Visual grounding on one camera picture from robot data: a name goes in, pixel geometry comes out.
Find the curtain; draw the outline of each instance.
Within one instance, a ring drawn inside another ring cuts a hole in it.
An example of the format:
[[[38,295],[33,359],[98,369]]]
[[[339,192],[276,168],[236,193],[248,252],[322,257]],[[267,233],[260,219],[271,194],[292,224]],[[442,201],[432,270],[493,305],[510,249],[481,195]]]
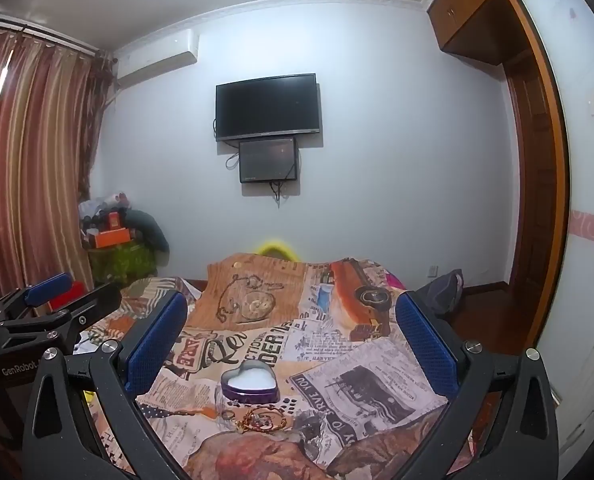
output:
[[[59,272],[92,285],[77,204],[88,198],[108,65],[0,30],[0,295]]]

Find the air conditioner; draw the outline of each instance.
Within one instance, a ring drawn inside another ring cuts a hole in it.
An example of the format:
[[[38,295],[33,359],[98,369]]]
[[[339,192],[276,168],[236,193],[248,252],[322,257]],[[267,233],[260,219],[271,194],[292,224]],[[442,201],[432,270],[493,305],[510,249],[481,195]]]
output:
[[[139,46],[117,60],[122,88],[197,62],[199,36],[190,28]]]

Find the bed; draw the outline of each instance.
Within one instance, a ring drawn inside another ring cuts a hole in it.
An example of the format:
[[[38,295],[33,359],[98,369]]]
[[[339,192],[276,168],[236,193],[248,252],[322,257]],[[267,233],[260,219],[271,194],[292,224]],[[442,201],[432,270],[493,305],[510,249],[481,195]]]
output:
[[[186,324],[137,403],[193,479],[391,478],[446,407],[395,322],[405,287],[375,262],[233,254],[208,267],[203,292],[182,278],[139,280],[85,345],[121,339],[169,290],[184,296]],[[278,427],[285,420],[276,431],[242,431],[237,423],[257,406],[219,386],[251,359],[277,377],[280,400],[266,415]],[[89,408],[109,457],[130,472],[96,398]],[[452,471],[472,452],[471,438]]]

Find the small monitor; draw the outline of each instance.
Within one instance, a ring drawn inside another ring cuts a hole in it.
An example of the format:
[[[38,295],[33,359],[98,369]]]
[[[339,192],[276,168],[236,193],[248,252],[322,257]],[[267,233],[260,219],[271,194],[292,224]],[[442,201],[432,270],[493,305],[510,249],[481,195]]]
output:
[[[216,89],[218,141],[318,132],[315,74],[251,79],[219,85]]]
[[[297,180],[297,159],[294,137],[242,140],[239,143],[239,181],[246,184]]]

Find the wooden door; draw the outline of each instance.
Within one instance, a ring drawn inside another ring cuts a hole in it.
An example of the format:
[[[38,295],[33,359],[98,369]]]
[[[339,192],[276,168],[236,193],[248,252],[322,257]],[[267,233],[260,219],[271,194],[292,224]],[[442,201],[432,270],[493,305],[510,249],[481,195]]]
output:
[[[519,314],[534,316],[546,283],[555,233],[555,140],[544,86],[532,52],[525,52],[505,68],[517,123],[521,181],[510,291]]]

